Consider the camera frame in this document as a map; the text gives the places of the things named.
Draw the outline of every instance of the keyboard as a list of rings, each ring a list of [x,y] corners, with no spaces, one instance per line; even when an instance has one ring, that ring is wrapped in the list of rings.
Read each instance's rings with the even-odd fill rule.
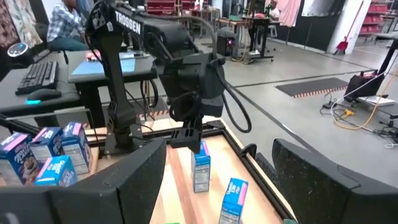
[[[25,95],[44,88],[55,89],[57,78],[58,62],[56,61],[30,65],[15,94]]]

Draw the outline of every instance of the concrete floor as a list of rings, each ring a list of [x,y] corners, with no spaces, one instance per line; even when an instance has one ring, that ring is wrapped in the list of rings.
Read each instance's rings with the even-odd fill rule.
[[[200,45],[210,40],[200,39],[197,42],[202,50],[209,50]],[[288,45],[269,42],[270,49],[276,48],[274,62],[263,60],[252,65],[227,62],[224,66],[226,79],[238,88],[251,103],[242,96],[238,98],[247,109],[252,131],[249,134],[239,133],[231,124],[226,113],[223,119],[228,123],[243,144],[256,143],[258,151],[272,162],[271,149],[275,138],[283,138],[302,146],[289,132],[295,133],[313,148],[331,160],[353,169],[356,172],[398,187],[398,151],[387,149],[385,139],[365,131],[348,131],[333,124],[331,116],[321,116],[319,109],[326,101],[323,95],[306,98],[292,98],[275,88],[276,85],[302,82],[324,77],[337,77],[348,81],[353,73],[367,69],[379,68],[388,51],[386,43],[366,45],[355,48],[347,56],[322,55]],[[160,81],[156,80],[160,94],[164,94]],[[126,88],[139,98],[139,84],[128,83]],[[391,98],[398,100],[398,79],[387,90]],[[109,101],[107,89],[99,89],[101,100]],[[343,96],[344,91],[334,92],[334,98]],[[246,126],[236,103],[228,96],[233,115],[242,126]],[[368,111],[358,109],[350,118],[356,124],[363,124],[369,117]],[[275,119],[284,129],[275,124]],[[377,122],[386,118],[377,114],[368,128],[381,129]]]

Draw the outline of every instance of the black frame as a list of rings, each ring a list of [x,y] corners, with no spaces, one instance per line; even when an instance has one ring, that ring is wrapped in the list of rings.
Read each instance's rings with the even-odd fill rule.
[[[171,135],[174,131],[176,131],[179,128],[169,128],[169,129],[163,129],[160,131],[153,131],[149,133],[143,133],[142,137],[144,139],[153,139],[153,138],[164,138],[166,140],[166,144],[170,143],[171,140]],[[254,181],[256,184],[260,187],[262,193],[268,198],[268,200],[271,202],[272,206],[275,208],[277,211],[278,215],[282,219],[289,219],[289,220],[295,220],[293,214],[290,213],[289,209],[284,205],[284,203],[280,200],[278,195],[273,191],[273,189],[270,187],[270,185],[262,178],[260,172],[256,169],[254,164],[252,164],[247,155],[250,154],[251,157],[256,160],[256,147],[252,147],[253,144],[246,146],[245,148],[241,149],[239,144],[236,142],[234,137],[229,133],[229,130],[227,127],[224,125],[224,123],[221,120],[216,120],[216,121],[209,121],[206,123],[203,123],[203,132],[202,132],[202,138],[209,138],[209,137],[214,137],[214,136],[219,136],[222,135],[228,144],[231,146],[232,150],[235,152],[239,160],[242,162],[246,170],[250,173],[250,175],[253,177]],[[99,147],[99,154],[103,155],[101,153],[101,150],[104,149],[105,146],[105,139],[96,141],[96,142],[91,142],[90,147]]]

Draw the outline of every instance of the blue cereal box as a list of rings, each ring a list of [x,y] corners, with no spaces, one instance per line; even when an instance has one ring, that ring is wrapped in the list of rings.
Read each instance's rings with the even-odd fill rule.
[[[244,199],[249,184],[244,180],[231,178],[226,189],[219,224],[240,224]]]
[[[70,156],[48,158],[37,175],[35,185],[68,187],[77,182]]]
[[[50,157],[64,155],[61,137],[62,128],[43,128],[29,144],[30,150],[43,164]]]
[[[69,122],[63,129],[62,148],[65,155],[69,155],[76,173],[89,172],[91,164],[91,149],[88,146],[87,137],[83,125]]]
[[[207,192],[210,185],[210,154],[206,142],[200,143],[200,152],[198,154],[192,153],[191,169],[193,191]]]
[[[32,185],[40,167],[30,150],[32,138],[14,133],[0,145],[0,173],[7,185]]]

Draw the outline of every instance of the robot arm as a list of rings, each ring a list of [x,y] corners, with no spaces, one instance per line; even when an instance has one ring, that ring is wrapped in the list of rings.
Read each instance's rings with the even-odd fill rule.
[[[136,114],[126,97],[119,60],[123,31],[155,58],[152,69],[171,102],[170,117],[183,122],[172,136],[172,147],[199,152],[202,117],[222,114],[225,60],[200,52],[179,22],[155,18],[121,2],[98,2],[88,18],[86,38],[92,50],[99,50],[109,81],[108,128],[117,147],[127,151],[132,145],[130,126],[136,123]]]

